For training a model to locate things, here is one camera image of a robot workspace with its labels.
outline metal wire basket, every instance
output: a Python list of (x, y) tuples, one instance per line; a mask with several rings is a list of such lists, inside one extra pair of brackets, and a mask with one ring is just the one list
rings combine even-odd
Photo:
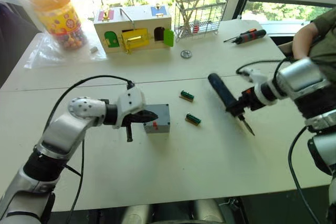
[(174, 32), (181, 38), (202, 38), (208, 32), (218, 33), (225, 0), (182, 0), (175, 4)]

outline screwdriver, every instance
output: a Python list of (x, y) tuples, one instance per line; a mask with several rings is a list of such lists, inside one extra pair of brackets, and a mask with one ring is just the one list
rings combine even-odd
[[(241, 33), (240, 35), (244, 35), (244, 34), (252, 33), (252, 32), (254, 32), (254, 31), (256, 31), (256, 30), (257, 30), (256, 28), (252, 28), (252, 29), (250, 29), (250, 30), (248, 30), (248, 31), (245, 31), (245, 32)], [(237, 36), (232, 37), (232, 38), (230, 38), (230, 39), (226, 39), (226, 40), (224, 40), (223, 42), (228, 42), (228, 41), (230, 41), (230, 40), (232, 40), (232, 39), (235, 39), (235, 38), (237, 38)]]
[(239, 35), (238, 37), (235, 38), (235, 40), (232, 41), (232, 43), (241, 44), (241, 43), (249, 42), (251, 40), (263, 38), (263, 36), (265, 35), (266, 35), (266, 31), (263, 29), (258, 30), (258, 31), (253, 31), (251, 33)]
[[(225, 107), (232, 105), (233, 103), (237, 102), (237, 99), (231, 94), (229, 89), (225, 86), (224, 82), (216, 73), (211, 73), (208, 76), (208, 80), (211, 86), (214, 88), (216, 93), (219, 95), (219, 98), (224, 102)], [(255, 136), (251, 126), (246, 122), (245, 117), (243, 116), (244, 109), (238, 109), (235, 111), (234, 115), (241, 120), (247, 130)]]

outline metal washer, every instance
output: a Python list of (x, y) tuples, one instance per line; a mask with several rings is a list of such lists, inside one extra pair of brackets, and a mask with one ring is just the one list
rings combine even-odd
[(189, 58), (191, 58), (192, 57), (192, 53), (191, 53), (191, 51), (190, 50), (183, 50), (182, 52), (181, 52), (181, 57), (183, 58), (183, 59), (189, 59)]

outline green sleeve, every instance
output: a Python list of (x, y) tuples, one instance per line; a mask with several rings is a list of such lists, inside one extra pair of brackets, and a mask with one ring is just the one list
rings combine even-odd
[(336, 7), (318, 16), (316, 19), (313, 20), (313, 22), (316, 25), (317, 30), (319, 31), (319, 35), (326, 35), (327, 32), (336, 23)]

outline green door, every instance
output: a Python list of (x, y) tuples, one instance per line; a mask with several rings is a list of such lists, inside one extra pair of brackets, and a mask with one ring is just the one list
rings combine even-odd
[(107, 31), (104, 36), (108, 47), (119, 47), (119, 42), (114, 32)]

